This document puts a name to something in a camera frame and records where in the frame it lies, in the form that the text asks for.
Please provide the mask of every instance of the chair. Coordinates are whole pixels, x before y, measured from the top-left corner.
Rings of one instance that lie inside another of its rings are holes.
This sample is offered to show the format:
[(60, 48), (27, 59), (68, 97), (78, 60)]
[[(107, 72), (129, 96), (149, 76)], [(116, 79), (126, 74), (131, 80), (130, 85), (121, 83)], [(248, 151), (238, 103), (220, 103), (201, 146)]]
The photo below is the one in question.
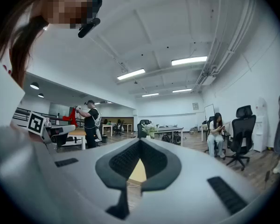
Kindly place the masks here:
[(137, 129), (138, 129), (138, 138), (146, 138), (146, 133), (142, 130), (142, 125), (137, 124)]
[(140, 120), (139, 124), (146, 124), (149, 125), (151, 122), (148, 119), (142, 119)]
[(114, 134), (115, 134), (115, 135), (119, 134), (119, 135), (121, 136), (121, 126), (122, 126), (122, 124), (117, 124), (117, 125), (113, 128)]
[[(253, 146), (252, 132), (256, 122), (256, 115), (253, 115), (251, 106), (243, 106), (238, 108), (238, 119), (232, 121), (233, 139), (230, 144), (231, 151), (235, 152), (232, 156), (226, 156), (226, 158), (232, 158), (226, 165), (231, 164), (234, 161), (239, 161), (242, 165), (241, 170), (245, 169), (245, 165), (242, 159), (247, 159), (247, 163), (250, 161), (249, 157), (242, 156), (247, 154)], [(242, 147), (243, 138), (246, 138), (246, 146)]]
[[(208, 132), (207, 132), (207, 135), (210, 134), (210, 123), (211, 121), (214, 120), (214, 116), (210, 116), (210, 119), (206, 122), (207, 123), (207, 127), (208, 127)], [(215, 151), (215, 157), (217, 157), (217, 151), (219, 149), (219, 147), (217, 146), (217, 142), (215, 141), (215, 146), (214, 146), (214, 151)], [(224, 152), (224, 154), (226, 153), (226, 149), (225, 148), (222, 148), (222, 151)]]

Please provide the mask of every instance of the brown hair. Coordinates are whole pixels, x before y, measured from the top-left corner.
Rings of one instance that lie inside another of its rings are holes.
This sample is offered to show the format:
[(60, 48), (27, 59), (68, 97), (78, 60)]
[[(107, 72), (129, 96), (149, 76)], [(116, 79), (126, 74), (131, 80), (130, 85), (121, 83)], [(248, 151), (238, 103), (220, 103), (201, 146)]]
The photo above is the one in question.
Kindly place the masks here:
[(27, 25), (14, 31), (19, 18), (35, 1), (37, 0), (20, 0), (7, 14), (0, 28), (0, 60), (7, 49), (8, 43), (11, 42), (12, 78), (20, 87), (23, 87), (30, 48), (37, 35), (48, 25), (48, 22), (42, 16), (37, 16), (30, 19)]

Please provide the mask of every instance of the white desk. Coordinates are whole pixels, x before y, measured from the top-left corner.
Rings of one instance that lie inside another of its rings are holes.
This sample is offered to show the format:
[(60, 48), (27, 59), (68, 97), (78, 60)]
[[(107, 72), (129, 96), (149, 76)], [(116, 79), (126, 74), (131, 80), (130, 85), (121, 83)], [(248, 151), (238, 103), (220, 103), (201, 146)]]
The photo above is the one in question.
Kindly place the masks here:
[(201, 142), (203, 142), (203, 128), (205, 128), (205, 130), (208, 129), (207, 124), (206, 125), (201, 125)]
[(106, 127), (111, 127), (111, 137), (112, 137), (112, 133), (113, 133), (113, 126), (112, 125), (103, 125), (102, 127), (102, 135), (104, 134), (104, 128)]
[(81, 128), (76, 128), (74, 131), (69, 132), (69, 134), (67, 135), (68, 137), (77, 137), (77, 138), (81, 138), (82, 141), (82, 150), (86, 149), (86, 132), (84, 131), (84, 129)]
[(133, 132), (133, 125), (132, 124), (123, 124), (123, 126), (127, 126), (126, 129), (127, 129), (127, 132), (129, 132), (129, 125), (131, 126), (131, 132)]
[(172, 132), (172, 142), (173, 142), (173, 132), (180, 131), (181, 132), (181, 146), (182, 146), (182, 130), (183, 130), (183, 128), (178, 128), (178, 127), (164, 127), (164, 128), (158, 128), (157, 131), (155, 131), (154, 133)]

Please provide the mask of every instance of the fluorescent light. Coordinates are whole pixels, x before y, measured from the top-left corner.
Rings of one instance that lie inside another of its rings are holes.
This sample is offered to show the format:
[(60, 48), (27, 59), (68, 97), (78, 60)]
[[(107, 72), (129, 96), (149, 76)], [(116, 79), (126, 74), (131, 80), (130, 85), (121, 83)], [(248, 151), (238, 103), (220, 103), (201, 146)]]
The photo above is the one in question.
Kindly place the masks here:
[(185, 89), (185, 90), (178, 90), (178, 91), (172, 91), (173, 93), (175, 92), (183, 92), (183, 91), (191, 91), (192, 89)]
[(133, 76), (142, 74), (142, 73), (145, 73), (144, 69), (137, 70), (137, 71), (134, 71), (134, 72), (131, 72), (131, 73), (127, 73), (127, 74), (125, 74), (123, 76), (117, 77), (117, 79), (118, 80), (122, 80), (122, 79), (126, 79), (126, 78), (129, 78), (129, 77), (133, 77)]
[(206, 60), (207, 60), (207, 56), (200, 56), (200, 57), (179, 59), (179, 60), (171, 61), (171, 63), (172, 65), (181, 65), (181, 64), (193, 63), (193, 62), (205, 62)]
[(159, 93), (155, 93), (155, 94), (149, 94), (149, 95), (142, 95), (142, 97), (145, 97), (145, 96), (152, 96), (152, 95), (158, 95)]

